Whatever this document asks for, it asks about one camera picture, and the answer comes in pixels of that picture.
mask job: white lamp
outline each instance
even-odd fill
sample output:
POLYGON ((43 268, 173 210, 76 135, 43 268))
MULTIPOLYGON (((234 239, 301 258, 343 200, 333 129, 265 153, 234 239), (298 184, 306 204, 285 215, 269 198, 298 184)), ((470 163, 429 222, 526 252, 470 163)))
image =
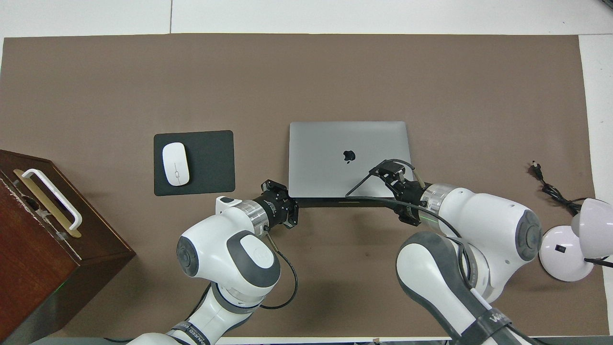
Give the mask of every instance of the white lamp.
POLYGON ((552 277, 566 282, 585 278, 594 264, 613 267, 603 257, 613 255, 613 207, 586 199, 571 226, 551 228, 543 236, 539 258, 552 277))

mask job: wooden box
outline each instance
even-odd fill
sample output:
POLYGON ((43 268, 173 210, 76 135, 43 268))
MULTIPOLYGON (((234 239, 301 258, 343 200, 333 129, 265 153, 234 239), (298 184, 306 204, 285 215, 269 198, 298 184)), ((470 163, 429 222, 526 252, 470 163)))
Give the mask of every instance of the wooden box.
POLYGON ((0 343, 59 330, 134 255, 51 161, 0 150, 0 343))

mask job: apple logo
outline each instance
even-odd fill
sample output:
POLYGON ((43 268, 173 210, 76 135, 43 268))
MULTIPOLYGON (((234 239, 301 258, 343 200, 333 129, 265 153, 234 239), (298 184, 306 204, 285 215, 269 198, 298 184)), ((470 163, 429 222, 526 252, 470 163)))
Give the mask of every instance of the apple logo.
POLYGON ((347 161, 347 164, 356 159, 356 154, 353 151, 345 151, 343 152, 343 155, 345 155, 345 160, 347 161))

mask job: robotic arm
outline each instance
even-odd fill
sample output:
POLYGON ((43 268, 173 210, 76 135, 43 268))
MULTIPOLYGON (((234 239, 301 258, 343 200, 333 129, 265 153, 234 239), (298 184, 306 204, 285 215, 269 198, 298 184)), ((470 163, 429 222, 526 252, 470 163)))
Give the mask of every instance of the robotic arm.
POLYGON ((456 344, 535 343, 489 305, 538 254, 542 229, 535 213, 497 196, 426 184, 415 172, 417 181, 408 181, 399 163, 414 170, 406 162, 386 160, 366 178, 377 176, 394 193, 395 200, 384 202, 401 222, 417 226, 423 221, 446 235, 420 232, 401 246, 396 270, 405 293, 456 344))
POLYGON ((181 235, 181 268, 211 281, 204 302, 165 335, 147 333, 129 344, 212 345, 251 317, 281 274, 279 260, 259 238, 277 224, 298 224, 298 204, 285 186, 267 180, 262 191, 253 200, 217 198, 215 215, 181 235))

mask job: lamp base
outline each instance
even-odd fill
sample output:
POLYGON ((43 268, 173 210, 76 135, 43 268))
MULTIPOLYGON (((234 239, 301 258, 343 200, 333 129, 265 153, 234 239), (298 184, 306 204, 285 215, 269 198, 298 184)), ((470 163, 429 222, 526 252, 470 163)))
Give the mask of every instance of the lamp base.
POLYGON ((593 263, 583 261, 579 238, 567 225, 551 228, 545 233, 538 256, 549 275, 565 282, 585 278, 594 267, 593 263))

